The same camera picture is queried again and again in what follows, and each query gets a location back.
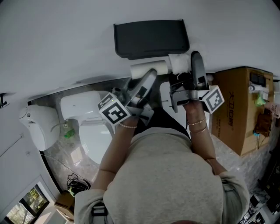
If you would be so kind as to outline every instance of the window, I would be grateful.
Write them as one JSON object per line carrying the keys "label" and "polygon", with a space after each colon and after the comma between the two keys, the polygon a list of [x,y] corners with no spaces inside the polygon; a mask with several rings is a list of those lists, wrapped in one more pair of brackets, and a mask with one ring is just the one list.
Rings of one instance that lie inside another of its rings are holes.
{"label": "window", "polygon": [[5,220],[11,224],[33,224],[48,204],[36,185],[12,208]]}

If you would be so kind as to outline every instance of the toilet paper roll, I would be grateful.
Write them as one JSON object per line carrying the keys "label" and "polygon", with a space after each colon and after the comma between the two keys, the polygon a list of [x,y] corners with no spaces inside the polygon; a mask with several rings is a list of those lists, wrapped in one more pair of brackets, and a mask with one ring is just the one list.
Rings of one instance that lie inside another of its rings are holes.
{"label": "toilet paper roll", "polygon": [[169,55],[172,72],[173,74],[182,74],[184,72],[188,72],[190,61],[189,55],[187,53],[184,54],[170,54]]}
{"label": "toilet paper roll", "polygon": [[152,68],[157,71],[157,75],[164,75],[168,73],[168,68],[165,61],[154,61],[154,62],[131,65],[130,71],[131,71],[132,79],[142,78],[147,73],[147,71],[149,71]]}

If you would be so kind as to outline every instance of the gold bracelet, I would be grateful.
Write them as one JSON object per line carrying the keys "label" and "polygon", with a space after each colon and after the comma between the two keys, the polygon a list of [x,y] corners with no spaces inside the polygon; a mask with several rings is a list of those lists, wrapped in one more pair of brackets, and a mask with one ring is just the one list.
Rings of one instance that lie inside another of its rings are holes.
{"label": "gold bracelet", "polygon": [[191,130],[189,131],[190,133],[193,133],[193,134],[199,134],[199,133],[202,133],[203,131],[205,131],[207,129],[207,125],[205,128],[203,128],[202,131],[199,131],[199,132],[192,132]]}
{"label": "gold bracelet", "polygon": [[192,124],[190,124],[189,122],[188,122],[188,125],[196,125],[196,124],[201,124],[203,121],[206,121],[206,118],[205,119],[203,119],[202,121],[199,121],[199,122],[196,122],[196,123],[192,123]]}
{"label": "gold bracelet", "polygon": [[132,127],[132,126],[126,126],[126,125],[124,125],[124,124],[122,124],[122,123],[119,123],[119,125],[120,125],[120,126],[123,126],[124,128],[131,128],[131,129],[137,128],[137,126],[134,126],[134,127]]}

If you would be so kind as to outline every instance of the toilet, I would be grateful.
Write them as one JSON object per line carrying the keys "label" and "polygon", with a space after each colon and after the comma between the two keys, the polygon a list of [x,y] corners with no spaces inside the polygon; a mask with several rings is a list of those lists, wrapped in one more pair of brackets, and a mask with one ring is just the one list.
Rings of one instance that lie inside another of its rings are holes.
{"label": "toilet", "polygon": [[38,105],[24,107],[20,110],[19,121],[27,127],[40,151],[50,148],[60,136],[59,119],[54,108]]}
{"label": "toilet", "polygon": [[97,104],[107,94],[106,91],[88,91],[63,97],[60,102],[63,118],[78,121],[81,145],[89,158],[98,164],[114,134],[113,127],[98,112]]}

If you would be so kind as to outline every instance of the wire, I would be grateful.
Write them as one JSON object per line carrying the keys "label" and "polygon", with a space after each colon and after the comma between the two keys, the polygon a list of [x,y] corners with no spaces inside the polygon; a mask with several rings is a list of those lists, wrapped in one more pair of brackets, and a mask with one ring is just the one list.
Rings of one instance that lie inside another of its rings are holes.
{"label": "wire", "polygon": [[[48,157],[48,158],[51,158],[51,159],[53,159],[53,160],[55,160],[55,161],[57,161],[57,162],[59,162],[60,164],[62,164],[63,166],[65,166],[67,169],[69,169],[69,170],[71,170],[69,167],[67,167],[66,165],[64,165],[62,162],[60,162],[59,160],[57,160],[57,159],[54,159],[53,157],[50,157],[50,156],[47,156],[47,155],[43,155],[43,154],[41,154],[41,156],[45,156],[45,157]],[[81,176],[81,175],[79,175],[79,174],[77,174],[76,172],[74,172],[73,170],[71,170],[74,174],[76,174],[76,175],[78,175],[78,176],[80,176],[82,179],[85,179],[85,180],[87,180],[85,177],[83,177],[83,176]]]}
{"label": "wire", "polygon": [[[25,115],[27,114],[27,112],[25,113]],[[22,118],[24,118],[25,117],[25,115],[23,116],[23,117],[20,117],[19,119],[22,119]]]}
{"label": "wire", "polygon": [[58,125],[64,125],[64,124],[66,124],[66,122],[56,124],[55,126],[53,126],[53,127],[51,128],[51,132],[53,131],[53,129],[54,129],[56,126],[58,126]]}
{"label": "wire", "polygon": [[262,143],[265,139],[266,139],[266,137],[261,141],[261,144],[259,145],[259,136],[257,136],[257,147],[258,147],[258,149],[262,146]]}
{"label": "wire", "polygon": [[185,114],[185,122],[186,122],[185,130],[187,130],[187,128],[188,128],[188,116],[187,116],[187,113]]}
{"label": "wire", "polygon": [[73,188],[76,188],[76,189],[79,189],[82,191],[88,190],[90,188],[90,186],[88,185],[88,183],[85,180],[81,180],[74,173],[72,173],[71,175],[68,175],[67,187],[73,187]]}
{"label": "wire", "polygon": [[8,147],[8,148],[0,155],[0,157],[3,156],[10,148],[12,148],[13,145],[15,145],[22,137],[23,137],[23,136],[21,135],[21,137],[20,137],[15,143],[13,143],[10,147]]}

